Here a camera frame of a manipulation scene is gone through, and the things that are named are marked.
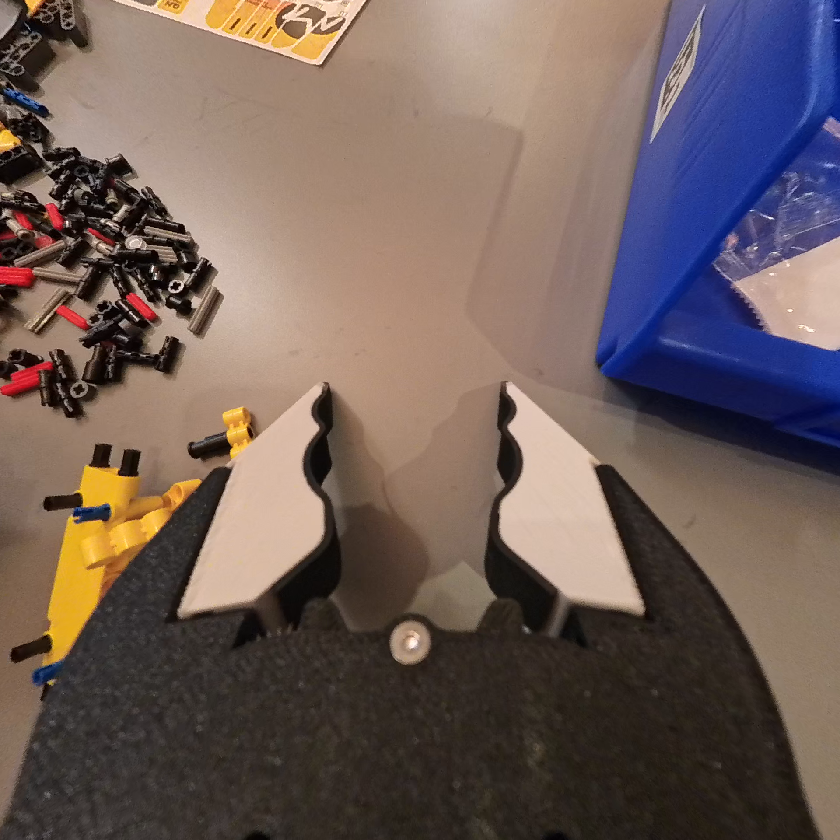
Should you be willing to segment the blue plastic bin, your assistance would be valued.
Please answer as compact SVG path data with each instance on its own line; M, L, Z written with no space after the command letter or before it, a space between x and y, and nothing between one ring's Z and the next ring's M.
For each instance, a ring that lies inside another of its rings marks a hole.
M838 449L838 351L774 337L713 269L838 119L838 2L669 2L595 361Z

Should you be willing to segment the yellow brick assembly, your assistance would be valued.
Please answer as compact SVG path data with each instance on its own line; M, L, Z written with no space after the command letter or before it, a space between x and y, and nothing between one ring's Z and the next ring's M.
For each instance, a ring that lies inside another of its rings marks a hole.
M141 452L127 448L111 466L110 444L96 444L76 492L44 499L47 511L66 511L64 536L47 611L48 628L15 646L15 663L40 656L32 673L44 696L91 614L130 562L200 487L200 479L174 483L160 496L140 495Z

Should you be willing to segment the pile of small connector pins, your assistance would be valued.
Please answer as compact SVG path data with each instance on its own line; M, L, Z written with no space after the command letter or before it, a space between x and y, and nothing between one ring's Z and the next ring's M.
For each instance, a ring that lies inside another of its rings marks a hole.
M2 321L38 283L51 292L24 317L31 336L70 325L79 351L2 352L2 397L37 393L40 404L75 419L83 403L116 385L129 366L170 376L183 343L161 327L163 310L205 331L219 295L196 293L214 273L186 226L157 193L131 182L121 154L98 160L77 148L2 150Z

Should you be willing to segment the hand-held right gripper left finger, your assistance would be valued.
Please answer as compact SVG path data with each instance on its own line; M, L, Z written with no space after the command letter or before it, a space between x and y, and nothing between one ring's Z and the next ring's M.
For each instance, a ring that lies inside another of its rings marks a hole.
M298 626L340 581L340 542L322 484L331 470L330 385L313 386L235 456L177 607L185 621L253 613L266 632Z

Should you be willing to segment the clear plastic bag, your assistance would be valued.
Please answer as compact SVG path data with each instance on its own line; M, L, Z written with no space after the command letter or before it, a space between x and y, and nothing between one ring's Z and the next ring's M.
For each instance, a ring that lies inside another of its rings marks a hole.
M837 118L825 120L743 215L712 266L762 331L838 351Z

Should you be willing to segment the small yellow connector with pin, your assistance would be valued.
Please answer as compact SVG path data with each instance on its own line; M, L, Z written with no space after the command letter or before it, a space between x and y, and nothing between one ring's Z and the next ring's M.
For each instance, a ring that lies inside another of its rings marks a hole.
M239 455L254 440L251 415L241 406L227 410L222 417L224 431L205 436L190 442L186 451L193 459L209 459L228 456L231 459Z

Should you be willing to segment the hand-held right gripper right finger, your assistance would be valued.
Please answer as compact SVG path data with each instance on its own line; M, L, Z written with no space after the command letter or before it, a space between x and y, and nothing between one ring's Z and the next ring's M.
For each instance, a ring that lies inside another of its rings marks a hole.
M576 607L645 617L602 462L512 381L500 384L487 584L527 634L559 637Z

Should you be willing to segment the yellow sticker sheet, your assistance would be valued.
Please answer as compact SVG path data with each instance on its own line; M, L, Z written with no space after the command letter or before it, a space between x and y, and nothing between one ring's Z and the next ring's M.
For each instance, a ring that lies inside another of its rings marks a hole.
M121 1L158 18L322 66L366 1Z

